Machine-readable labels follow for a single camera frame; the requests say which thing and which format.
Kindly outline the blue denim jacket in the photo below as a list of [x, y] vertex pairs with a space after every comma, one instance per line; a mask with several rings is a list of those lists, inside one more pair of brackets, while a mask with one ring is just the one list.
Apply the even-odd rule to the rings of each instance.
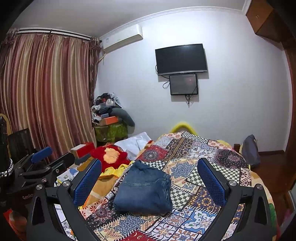
[[171, 176], [137, 160], [119, 184], [113, 205], [119, 212], [166, 214], [173, 209]]

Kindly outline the black chair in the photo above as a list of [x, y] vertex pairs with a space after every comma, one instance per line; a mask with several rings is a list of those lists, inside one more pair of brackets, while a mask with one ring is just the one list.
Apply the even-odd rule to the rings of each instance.
[[28, 128], [12, 133], [8, 136], [8, 145], [13, 163], [34, 152], [30, 130]]

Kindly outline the red and white box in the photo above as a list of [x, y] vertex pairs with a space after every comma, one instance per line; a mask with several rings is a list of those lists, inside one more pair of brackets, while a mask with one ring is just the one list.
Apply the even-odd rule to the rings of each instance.
[[81, 158], [86, 154], [89, 154], [93, 149], [95, 149], [95, 145], [93, 142], [87, 142], [85, 144], [79, 144], [70, 149], [70, 152], [75, 156], [75, 158]]

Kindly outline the dark blue bag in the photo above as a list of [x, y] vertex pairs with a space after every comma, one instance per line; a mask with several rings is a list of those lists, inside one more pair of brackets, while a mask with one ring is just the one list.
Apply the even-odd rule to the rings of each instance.
[[257, 141], [254, 135], [249, 135], [242, 144], [241, 155], [251, 168], [261, 163]]

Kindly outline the yellow garment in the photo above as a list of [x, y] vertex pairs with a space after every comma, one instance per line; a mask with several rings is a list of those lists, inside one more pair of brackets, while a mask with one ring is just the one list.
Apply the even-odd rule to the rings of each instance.
[[127, 170], [131, 165], [132, 165], [132, 162], [130, 162], [129, 165], [121, 164], [117, 169], [113, 167], [108, 167], [105, 169], [104, 172], [100, 174], [98, 179], [100, 180], [100, 179], [106, 179], [110, 177], [119, 178], [124, 173], [124, 171]]

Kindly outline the red plush toy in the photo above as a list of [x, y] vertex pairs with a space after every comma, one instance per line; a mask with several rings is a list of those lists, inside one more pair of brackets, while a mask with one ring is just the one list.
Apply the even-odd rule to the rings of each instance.
[[118, 169], [121, 164], [129, 165], [127, 152], [122, 151], [116, 145], [100, 146], [90, 152], [91, 156], [98, 159], [102, 165], [102, 172], [112, 167]]

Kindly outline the patchwork patterned bedspread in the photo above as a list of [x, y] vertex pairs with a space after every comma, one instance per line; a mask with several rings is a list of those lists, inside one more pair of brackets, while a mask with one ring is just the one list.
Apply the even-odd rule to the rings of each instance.
[[164, 215], [121, 214], [113, 208], [124, 169], [111, 177], [111, 187], [103, 178], [92, 191], [93, 201], [79, 207], [80, 213], [101, 240], [199, 240], [220, 211], [197, 172], [197, 162], [206, 158], [227, 180], [251, 186], [250, 167], [231, 146], [183, 131], [167, 133], [149, 143], [137, 158], [171, 177], [173, 210]]

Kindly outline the green patterned storage box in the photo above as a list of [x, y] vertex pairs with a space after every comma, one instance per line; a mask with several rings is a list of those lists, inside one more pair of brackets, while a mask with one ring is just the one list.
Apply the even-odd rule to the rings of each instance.
[[95, 126], [95, 137], [98, 142], [117, 142], [128, 136], [125, 123], [113, 123], [107, 126]]

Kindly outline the orange shoe box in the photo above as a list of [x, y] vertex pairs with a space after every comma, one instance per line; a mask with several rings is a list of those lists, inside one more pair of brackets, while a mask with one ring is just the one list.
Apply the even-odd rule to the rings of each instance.
[[107, 125], [112, 125], [117, 122], [119, 122], [119, 119], [117, 116], [110, 116], [107, 118], [102, 118], [101, 121], [99, 122], [99, 125], [100, 126], [107, 126]]

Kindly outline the clutter pile on box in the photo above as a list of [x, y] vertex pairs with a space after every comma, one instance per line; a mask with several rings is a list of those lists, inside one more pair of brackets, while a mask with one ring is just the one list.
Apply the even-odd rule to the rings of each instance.
[[110, 116], [113, 108], [122, 108], [119, 98], [114, 92], [107, 92], [98, 96], [91, 107], [92, 122], [99, 123], [105, 114]]

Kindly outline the white cloth on bed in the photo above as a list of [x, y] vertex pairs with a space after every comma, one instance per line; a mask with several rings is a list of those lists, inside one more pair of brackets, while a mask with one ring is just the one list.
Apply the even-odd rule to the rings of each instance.
[[134, 161], [149, 141], [151, 141], [151, 138], [146, 132], [142, 132], [125, 140], [115, 142], [114, 145], [120, 147], [124, 152], [127, 152], [128, 159]]

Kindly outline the grey pillow on pile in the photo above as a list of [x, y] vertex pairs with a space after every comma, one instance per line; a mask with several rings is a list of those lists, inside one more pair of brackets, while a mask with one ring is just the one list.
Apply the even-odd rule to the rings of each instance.
[[112, 116], [121, 118], [128, 126], [135, 127], [135, 123], [126, 110], [122, 108], [113, 108], [111, 113]]

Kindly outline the white air conditioner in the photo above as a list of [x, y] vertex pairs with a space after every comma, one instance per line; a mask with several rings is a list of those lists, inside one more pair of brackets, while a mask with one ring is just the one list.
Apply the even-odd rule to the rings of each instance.
[[142, 27], [136, 24], [103, 39], [103, 51], [108, 54], [141, 40], [143, 40]]

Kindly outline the brown wooden wardrobe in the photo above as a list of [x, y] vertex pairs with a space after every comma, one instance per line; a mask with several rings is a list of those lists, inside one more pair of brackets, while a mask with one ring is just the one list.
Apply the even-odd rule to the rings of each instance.
[[249, 61], [259, 112], [252, 133], [259, 140], [262, 163], [255, 168], [273, 199], [295, 182], [295, 27], [285, 15], [288, 1], [251, 1], [246, 17], [259, 44]]

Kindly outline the black wall television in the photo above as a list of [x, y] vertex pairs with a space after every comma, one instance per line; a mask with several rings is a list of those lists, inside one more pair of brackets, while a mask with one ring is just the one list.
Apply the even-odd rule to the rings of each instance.
[[203, 44], [155, 49], [158, 75], [208, 72]]

